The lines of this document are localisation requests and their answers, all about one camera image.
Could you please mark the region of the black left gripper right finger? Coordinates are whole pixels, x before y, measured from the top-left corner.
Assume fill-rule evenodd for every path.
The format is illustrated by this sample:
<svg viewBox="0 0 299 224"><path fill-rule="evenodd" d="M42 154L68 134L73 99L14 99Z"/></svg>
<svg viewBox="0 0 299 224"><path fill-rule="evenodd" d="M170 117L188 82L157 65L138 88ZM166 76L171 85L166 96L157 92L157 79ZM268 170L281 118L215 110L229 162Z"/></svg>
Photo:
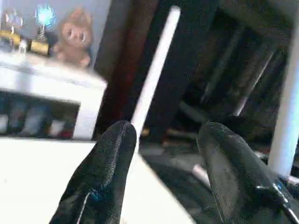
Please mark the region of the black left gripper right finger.
<svg viewBox="0 0 299 224"><path fill-rule="evenodd" d="M224 224L297 224L299 202L286 181L245 140L220 123L204 124L197 145Z"/></svg>

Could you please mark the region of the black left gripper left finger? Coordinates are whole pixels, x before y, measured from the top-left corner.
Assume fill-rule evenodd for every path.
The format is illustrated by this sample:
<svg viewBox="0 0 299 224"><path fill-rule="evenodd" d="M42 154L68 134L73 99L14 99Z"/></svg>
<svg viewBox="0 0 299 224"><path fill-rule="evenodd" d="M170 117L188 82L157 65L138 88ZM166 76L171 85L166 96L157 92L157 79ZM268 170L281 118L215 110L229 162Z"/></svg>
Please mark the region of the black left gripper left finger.
<svg viewBox="0 0 299 224"><path fill-rule="evenodd" d="M118 224L136 130L128 121L111 125L76 168L51 224Z"/></svg>

